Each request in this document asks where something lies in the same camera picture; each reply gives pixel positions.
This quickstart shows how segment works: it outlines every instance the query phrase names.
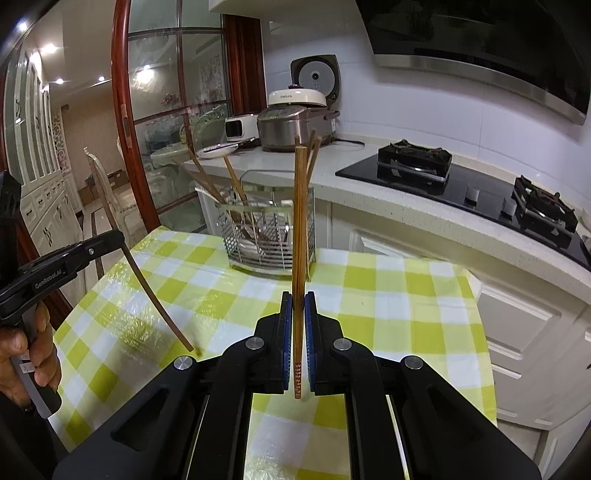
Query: small white appliance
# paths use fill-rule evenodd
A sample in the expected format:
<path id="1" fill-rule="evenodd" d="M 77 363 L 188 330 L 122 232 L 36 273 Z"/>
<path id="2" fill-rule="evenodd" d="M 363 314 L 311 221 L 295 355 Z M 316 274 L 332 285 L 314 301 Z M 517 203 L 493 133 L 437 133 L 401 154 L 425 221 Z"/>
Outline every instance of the small white appliance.
<path id="1" fill-rule="evenodd" d="M 226 118 L 226 139 L 228 142 L 247 142 L 258 139 L 257 118 L 257 113 Z"/>

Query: glass panel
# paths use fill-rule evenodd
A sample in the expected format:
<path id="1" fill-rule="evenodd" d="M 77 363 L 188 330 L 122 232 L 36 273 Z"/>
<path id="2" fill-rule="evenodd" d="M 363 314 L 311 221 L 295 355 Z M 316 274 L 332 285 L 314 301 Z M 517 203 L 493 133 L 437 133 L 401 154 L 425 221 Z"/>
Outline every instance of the glass panel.
<path id="1" fill-rule="evenodd" d="M 37 138 L 39 139 L 39 153 L 43 160 L 43 166 L 46 173 L 51 173 L 49 168 L 49 158 L 47 157 L 47 147 L 45 145 L 45 115 L 43 114 L 43 93 L 41 92 L 41 81 L 37 78 L 37 88 L 35 90 L 35 106 L 37 107 L 36 127 Z"/>
<path id="2" fill-rule="evenodd" d="M 35 86 L 37 85 L 37 82 L 35 81 L 35 72 L 33 71 L 32 67 L 29 68 L 28 73 L 29 95 L 27 98 L 27 110 L 28 124 L 31 132 L 31 143 L 33 145 L 33 147 L 30 148 L 30 151 L 31 154 L 35 157 L 35 163 L 37 165 L 37 172 L 39 173 L 39 177 L 43 177 L 45 176 L 45 172 L 43 170 L 43 167 L 41 166 L 41 157 L 39 155 L 39 142 L 37 139 L 38 112 L 36 102 L 37 97 L 35 95 Z"/>
<path id="3" fill-rule="evenodd" d="M 173 27 L 178 27 L 177 0 L 132 0 L 129 33 Z"/>
<path id="4" fill-rule="evenodd" d="M 189 105 L 227 99 L 221 35 L 183 35 L 183 61 Z"/>
<path id="5" fill-rule="evenodd" d="M 134 119 L 182 106 L 176 39 L 176 35 L 150 35 L 129 41 L 129 89 Z"/>
<path id="6" fill-rule="evenodd" d="M 209 0 L 184 1 L 181 26 L 220 28 L 222 16 L 209 11 Z"/>
<path id="7" fill-rule="evenodd" d="M 28 111 L 27 107 L 27 72 L 29 71 L 28 68 L 29 59 L 26 55 L 23 56 L 21 69 L 21 88 L 19 98 L 17 99 L 18 105 L 17 110 L 20 110 L 20 119 L 21 122 L 18 124 L 18 129 L 20 130 L 21 134 L 21 145 L 22 145 L 22 153 L 25 159 L 25 166 L 27 167 L 27 175 L 29 181 L 35 180 L 35 170 L 33 168 L 33 160 L 31 159 L 31 150 L 29 149 L 29 133 L 27 131 L 27 122 L 31 118 L 31 115 Z"/>
<path id="8" fill-rule="evenodd" d="M 162 225 L 177 232 L 207 233 L 201 203 L 199 203 L 199 198 L 196 197 L 161 213 L 158 217 Z"/>
<path id="9" fill-rule="evenodd" d="M 6 73 L 6 90 L 4 94 L 4 138 L 6 140 L 6 154 L 8 157 L 8 169 L 11 175 L 22 184 L 21 166 L 18 162 L 17 132 L 15 121 L 18 119 L 16 112 L 15 90 L 17 83 L 18 53 L 12 55 Z"/>
<path id="10" fill-rule="evenodd" d="M 202 116 L 195 109 L 189 117 L 195 121 Z M 194 194 L 195 182 L 176 164 L 190 159 L 183 113 L 172 113 L 136 125 L 135 132 L 156 209 Z M 204 224 L 199 201 L 195 202 L 191 198 L 162 213 L 160 220 L 166 227 L 183 232 L 193 232 Z"/>

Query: ceiling light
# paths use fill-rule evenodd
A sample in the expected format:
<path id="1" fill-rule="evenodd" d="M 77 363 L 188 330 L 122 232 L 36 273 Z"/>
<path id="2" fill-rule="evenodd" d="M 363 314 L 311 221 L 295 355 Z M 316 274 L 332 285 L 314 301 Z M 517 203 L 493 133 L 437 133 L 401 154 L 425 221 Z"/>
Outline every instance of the ceiling light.
<path id="1" fill-rule="evenodd" d="M 41 53 L 55 53 L 57 52 L 57 47 L 53 43 L 48 43 L 41 49 Z"/>

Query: metal rivet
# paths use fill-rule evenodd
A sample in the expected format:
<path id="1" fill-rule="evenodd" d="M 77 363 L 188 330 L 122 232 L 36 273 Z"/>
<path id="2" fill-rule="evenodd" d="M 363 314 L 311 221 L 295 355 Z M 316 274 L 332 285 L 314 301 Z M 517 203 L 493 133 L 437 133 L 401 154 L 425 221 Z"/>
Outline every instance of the metal rivet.
<path id="1" fill-rule="evenodd" d="M 259 348 L 262 348 L 264 344 L 265 341 L 261 337 L 250 337 L 246 341 L 246 348 L 249 348 L 250 350 L 258 350 Z"/>
<path id="2" fill-rule="evenodd" d="M 410 370 L 418 370 L 423 366 L 423 360 L 415 355 L 410 355 L 404 359 L 404 365 Z"/>
<path id="3" fill-rule="evenodd" d="M 186 370 L 187 368 L 190 368 L 191 365 L 193 365 L 193 358 L 187 355 L 179 356 L 174 361 L 174 367 L 177 370 Z"/>
<path id="4" fill-rule="evenodd" d="M 353 346 L 353 344 L 351 343 L 351 340 L 349 340 L 348 338 L 337 338 L 333 343 L 333 346 L 337 350 L 341 350 L 343 352 L 345 350 L 349 350 Z"/>

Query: wire basket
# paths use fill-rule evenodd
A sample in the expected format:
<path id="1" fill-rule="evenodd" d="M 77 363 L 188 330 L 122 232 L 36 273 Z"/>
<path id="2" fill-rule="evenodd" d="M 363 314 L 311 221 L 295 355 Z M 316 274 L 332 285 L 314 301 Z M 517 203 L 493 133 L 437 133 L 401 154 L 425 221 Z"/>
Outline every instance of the wire basket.
<path id="1" fill-rule="evenodd" d="M 248 199 L 243 204 L 236 192 L 216 203 L 218 225 L 230 265 L 258 273 L 291 275 L 293 264 L 293 187 L 269 187 L 243 183 Z M 314 191 L 308 192 L 307 272 L 315 261 Z"/>

